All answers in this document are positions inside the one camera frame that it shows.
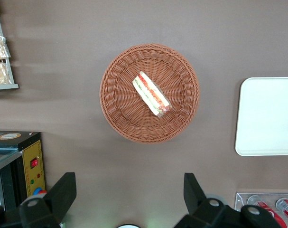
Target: wicker basket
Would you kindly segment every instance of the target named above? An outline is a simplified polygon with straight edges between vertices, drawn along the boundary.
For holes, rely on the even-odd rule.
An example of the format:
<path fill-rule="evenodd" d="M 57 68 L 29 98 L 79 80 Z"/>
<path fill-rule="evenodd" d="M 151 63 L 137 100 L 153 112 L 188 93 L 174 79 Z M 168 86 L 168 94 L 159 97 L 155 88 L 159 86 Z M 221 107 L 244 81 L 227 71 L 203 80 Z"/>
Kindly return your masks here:
<path fill-rule="evenodd" d="M 173 106 L 164 117 L 155 116 L 132 81 L 144 71 Z M 199 102 L 199 84 L 189 62 L 160 44 L 133 46 L 108 66 L 100 88 L 102 111 L 122 136 L 140 143 L 160 143 L 181 133 L 193 119 Z"/>

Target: sandwich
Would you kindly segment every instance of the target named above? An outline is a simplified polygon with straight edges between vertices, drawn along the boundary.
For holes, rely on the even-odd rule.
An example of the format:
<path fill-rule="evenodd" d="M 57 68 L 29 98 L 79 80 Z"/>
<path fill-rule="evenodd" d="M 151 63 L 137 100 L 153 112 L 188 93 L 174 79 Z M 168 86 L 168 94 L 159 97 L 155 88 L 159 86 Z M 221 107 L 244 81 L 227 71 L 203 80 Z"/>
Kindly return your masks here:
<path fill-rule="evenodd" d="M 172 110 L 170 101 L 161 89 L 143 72 L 132 81 L 134 88 L 154 115 L 162 117 Z"/>

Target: label sticker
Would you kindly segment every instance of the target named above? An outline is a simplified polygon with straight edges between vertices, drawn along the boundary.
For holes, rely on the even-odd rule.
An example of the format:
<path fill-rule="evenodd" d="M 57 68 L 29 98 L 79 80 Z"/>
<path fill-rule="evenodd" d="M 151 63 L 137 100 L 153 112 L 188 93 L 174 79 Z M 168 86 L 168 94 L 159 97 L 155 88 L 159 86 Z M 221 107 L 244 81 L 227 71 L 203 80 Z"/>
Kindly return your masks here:
<path fill-rule="evenodd" d="M 21 134 L 19 134 L 19 133 L 3 134 L 3 135 L 0 135 L 0 140 L 16 139 L 20 136 L 21 136 Z"/>

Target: white circular light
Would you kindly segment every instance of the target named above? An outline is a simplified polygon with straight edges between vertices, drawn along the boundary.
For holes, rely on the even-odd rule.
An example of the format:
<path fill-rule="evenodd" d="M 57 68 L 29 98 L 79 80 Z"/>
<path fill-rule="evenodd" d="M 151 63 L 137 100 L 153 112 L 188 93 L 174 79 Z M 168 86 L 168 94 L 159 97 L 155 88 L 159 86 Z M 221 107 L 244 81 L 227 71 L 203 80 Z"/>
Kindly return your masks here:
<path fill-rule="evenodd" d="M 127 224 L 127 225 L 122 225 L 122 226 L 117 227 L 117 228 L 140 228 L 140 227 L 132 225 L 132 224 Z"/>

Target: red switch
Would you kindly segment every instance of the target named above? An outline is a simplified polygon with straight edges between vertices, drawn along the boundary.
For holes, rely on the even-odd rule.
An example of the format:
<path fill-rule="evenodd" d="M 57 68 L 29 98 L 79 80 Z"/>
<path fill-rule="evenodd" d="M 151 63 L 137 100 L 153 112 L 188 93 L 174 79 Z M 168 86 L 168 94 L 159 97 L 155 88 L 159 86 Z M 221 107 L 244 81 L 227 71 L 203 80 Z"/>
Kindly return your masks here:
<path fill-rule="evenodd" d="M 37 158 L 33 159 L 31 162 L 30 162 L 30 167 L 33 169 L 35 166 L 38 165 L 38 160 Z"/>
<path fill-rule="evenodd" d="M 46 190 L 40 190 L 38 193 L 43 194 L 43 193 L 47 193 L 47 191 Z"/>

